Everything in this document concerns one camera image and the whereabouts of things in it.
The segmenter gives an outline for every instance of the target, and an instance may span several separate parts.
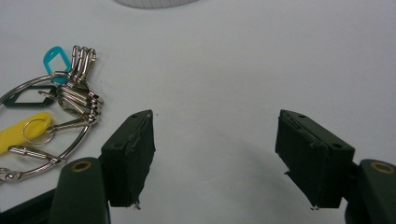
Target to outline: yellow key tag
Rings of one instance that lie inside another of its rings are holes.
[[[0,154],[7,152],[10,146],[18,146],[25,143],[26,139],[37,138],[48,129],[50,124],[50,114],[41,112],[4,129],[0,132]]]

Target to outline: metal hardware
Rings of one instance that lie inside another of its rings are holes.
[[[94,93],[86,79],[91,72],[95,61],[96,51],[94,49],[74,46],[70,71],[56,71],[48,76],[34,78],[22,83],[20,86],[12,89],[0,98],[0,105],[2,105],[4,101],[11,96],[31,88],[37,83],[51,81],[56,86],[56,95],[43,91],[40,91],[39,93],[51,100],[56,100],[63,111],[76,117],[76,119],[59,125],[52,125],[46,130],[46,133],[55,134],[60,130],[82,128],[74,142],[59,156],[50,155],[49,153],[33,147],[9,147],[9,152],[45,160],[48,161],[48,163],[26,172],[12,171],[8,168],[0,167],[0,183],[3,181],[18,181],[33,175],[38,175],[42,172],[48,171],[56,164],[65,162],[66,158],[75,150],[78,143],[84,138],[91,125],[99,120],[103,100]],[[66,79],[66,82],[59,83],[56,81],[59,79]]]

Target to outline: gray ribbed object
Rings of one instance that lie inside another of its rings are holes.
[[[198,0],[117,0],[128,7],[165,8],[178,7]]]

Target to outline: white surface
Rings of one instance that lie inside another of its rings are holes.
[[[89,81],[106,102],[71,160],[99,156],[127,116],[154,111],[143,210],[112,208],[112,223],[343,223],[345,202],[312,212],[283,175],[277,116],[306,114],[355,147],[355,162],[395,163],[395,21],[391,0],[200,0],[159,10],[3,0],[0,93],[44,76],[53,46],[95,48]],[[22,118],[1,108],[2,126]],[[0,210],[53,189],[59,172],[3,184]]]

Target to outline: tabletop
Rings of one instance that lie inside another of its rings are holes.
[[[105,101],[102,117],[69,161],[97,158],[128,116],[152,109],[157,151],[142,210],[110,208],[112,223],[344,223],[345,201],[311,211],[283,175],[277,117],[280,109],[307,115],[356,148],[356,163],[396,162],[395,21],[391,0],[166,9],[3,0],[0,94],[46,75],[42,59],[54,46],[69,56],[75,45],[96,49],[88,80]],[[31,112],[2,106],[0,126]],[[2,155],[0,166],[37,163],[16,157]],[[2,184],[0,211],[55,188],[60,171]]]

